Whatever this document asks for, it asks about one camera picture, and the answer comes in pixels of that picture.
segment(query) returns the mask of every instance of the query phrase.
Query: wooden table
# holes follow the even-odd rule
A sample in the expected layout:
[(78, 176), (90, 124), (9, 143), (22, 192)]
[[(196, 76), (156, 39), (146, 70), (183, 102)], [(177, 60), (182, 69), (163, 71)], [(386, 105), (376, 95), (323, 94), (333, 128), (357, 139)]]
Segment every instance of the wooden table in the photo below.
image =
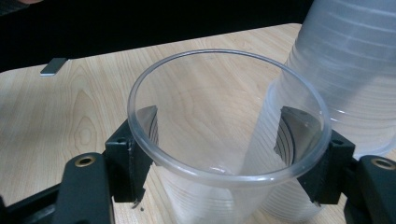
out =
[[(0, 194), (10, 205), (59, 183), (64, 165), (104, 142), (127, 118), (137, 77), (160, 59), (191, 49), (240, 49), (285, 62), (301, 25), (286, 24), (227, 35), (125, 50), (68, 61), (54, 77), (45, 65), (0, 74)], [(174, 223), (170, 203), (154, 171), (136, 209), (116, 203), (117, 223)], [(345, 223), (343, 207), (326, 208), (307, 223)], [(283, 223), (260, 211), (247, 221)]]

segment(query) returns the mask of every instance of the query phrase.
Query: plastic cup rim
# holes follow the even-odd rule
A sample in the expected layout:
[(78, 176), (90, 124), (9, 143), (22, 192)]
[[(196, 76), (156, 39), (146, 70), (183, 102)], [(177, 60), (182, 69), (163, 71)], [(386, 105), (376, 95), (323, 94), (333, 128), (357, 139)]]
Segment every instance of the plastic cup rim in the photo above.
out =
[[(310, 90), (310, 92), (318, 101), (324, 121), (323, 132), (315, 148), (300, 161), (297, 161), (296, 163), (292, 164), (289, 167), (271, 173), (266, 173), (262, 175), (222, 175), (222, 174), (209, 173), (207, 171), (202, 171), (197, 168), (191, 167), (181, 161), (174, 159), (166, 152), (164, 152), (160, 147), (157, 147), (154, 143), (152, 143), (149, 137), (146, 136), (146, 134), (144, 133), (142, 127), (140, 126), (135, 113), (134, 102), (140, 84), (143, 82), (146, 76), (148, 76), (152, 71), (160, 67), (162, 64), (168, 63), (177, 58), (186, 57), (194, 54), (203, 54), (203, 53), (225, 53), (225, 54), (248, 56), (251, 58), (255, 58), (270, 63), (274, 66), (277, 66), (280, 69), (287, 71), (290, 75), (296, 77), (299, 81), (301, 81)], [(258, 54), (249, 53), (236, 49), (196, 49), (196, 50), (180, 52), (159, 60), (158, 62), (150, 66), (148, 69), (146, 69), (134, 83), (129, 95), (127, 109), (128, 109), (128, 122), (135, 141), (157, 164), (163, 166), (164, 168), (168, 169), (169, 171), (177, 175), (181, 175), (190, 180), (195, 180), (202, 184), (207, 184), (210, 186), (217, 186), (217, 187), (227, 187), (227, 188), (262, 187), (262, 186), (279, 184), (288, 181), (291, 178), (295, 178), (300, 175), (303, 175), (304, 173), (309, 171), (316, 163), (318, 163), (321, 156), (324, 154), (325, 150), (327, 149), (332, 132), (330, 114), (326, 104), (324, 103), (319, 93), (304, 77), (298, 75), (296, 72), (288, 68), (283, 63), (279, 63), (275, 60), (272, 60), (270, 58)]]

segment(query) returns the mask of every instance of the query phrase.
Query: translucent cup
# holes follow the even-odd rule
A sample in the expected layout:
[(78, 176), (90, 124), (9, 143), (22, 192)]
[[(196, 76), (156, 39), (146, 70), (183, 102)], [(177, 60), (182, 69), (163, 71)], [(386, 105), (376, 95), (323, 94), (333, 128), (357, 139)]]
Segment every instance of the translucent cup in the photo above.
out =
[[(288, 111), (308, 118), (297, 116), (297, 133), (281, 120)], [(155, 161), (178, 223), (243, 223), (268, 199), (270, 207), (310, 203), (274, 189), (310, 170), (331, 135), (327, 108), (302, 77), (228, 49), (183, 52), (152, 65), (132, 88), (128, 120)]]
[(396, 1), (315, 0), (286, 65), (309, 80), (355, 158), (396, 147)]

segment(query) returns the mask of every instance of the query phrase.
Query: wood grain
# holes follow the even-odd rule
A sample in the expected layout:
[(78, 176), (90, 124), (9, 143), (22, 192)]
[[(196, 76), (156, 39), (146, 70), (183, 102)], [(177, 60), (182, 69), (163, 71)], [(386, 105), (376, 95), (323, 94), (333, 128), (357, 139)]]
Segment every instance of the wood grain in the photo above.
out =
[[(300, 30), (287, 24), (216, 35), (68, 61), (54, 77), (44, 65), (0, 74), (0, 194), (15, 203), (62, 180), (65, 163), (104, 142), (127, 118), (127, 100), (137, 77), (160, 59), (191, 49), (240, 49), (285, 62)], [(117, 223), (175, 223), (154, 170), (136, 209), (116, 203)], [(345, 223), (343, 204), (306, 223)], [(247, 221), (283, 223), (257, 211)]]

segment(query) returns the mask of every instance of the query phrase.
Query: dark wall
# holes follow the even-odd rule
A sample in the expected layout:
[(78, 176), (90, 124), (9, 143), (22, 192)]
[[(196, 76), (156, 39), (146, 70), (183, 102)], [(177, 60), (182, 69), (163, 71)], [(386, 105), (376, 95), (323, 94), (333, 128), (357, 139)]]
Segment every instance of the dark wall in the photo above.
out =
[(304, 21), (312, 0), (45, 0), (0, 17), (0, 72)]

